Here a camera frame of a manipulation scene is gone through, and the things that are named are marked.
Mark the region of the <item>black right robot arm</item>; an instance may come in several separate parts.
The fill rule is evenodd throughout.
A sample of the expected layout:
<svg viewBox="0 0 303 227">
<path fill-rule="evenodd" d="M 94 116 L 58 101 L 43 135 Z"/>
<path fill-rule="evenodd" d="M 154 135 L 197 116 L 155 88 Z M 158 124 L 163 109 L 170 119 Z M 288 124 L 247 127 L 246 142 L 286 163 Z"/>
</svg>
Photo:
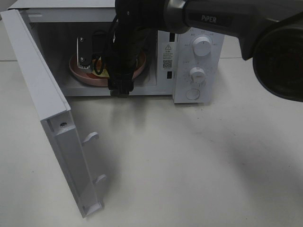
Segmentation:
<svg viewBox="0 0 303 227">
<path fill-rule="evenodd" d="M 108 86 L 126 96 L 136 59 L 152 29 L 199 28 L 239 40 L 260 84 L 283 99 L 303 100 L 303 3 L 300 0 L 117 0 L 109 30 Z"/>
</svg>

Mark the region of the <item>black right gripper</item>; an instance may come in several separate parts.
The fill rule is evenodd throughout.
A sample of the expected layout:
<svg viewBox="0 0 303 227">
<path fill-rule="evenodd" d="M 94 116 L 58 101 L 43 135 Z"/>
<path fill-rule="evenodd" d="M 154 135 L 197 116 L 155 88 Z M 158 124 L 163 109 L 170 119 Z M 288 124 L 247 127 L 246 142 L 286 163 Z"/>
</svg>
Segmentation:
<svg viewBox="0 0 303 227">
<path fill-rule="evenodd" d="M 133 75 L 147 37 L 139 14 L 118 14 L 109 29 L 107 52 L 108 88 L 128 95 L 134 89 Z"/>
</svg>

